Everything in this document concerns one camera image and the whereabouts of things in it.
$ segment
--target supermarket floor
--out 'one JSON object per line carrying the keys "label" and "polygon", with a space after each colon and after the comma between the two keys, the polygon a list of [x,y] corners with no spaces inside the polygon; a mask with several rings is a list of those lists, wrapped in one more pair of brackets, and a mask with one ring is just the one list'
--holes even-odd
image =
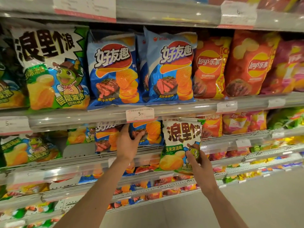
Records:
{"label": "supermarket floor", "polygon": [[[234,184],[222,192],[250,228],[303,227],[304,169]],[[101,228],[219,228],[200,193],[106,214]]]}

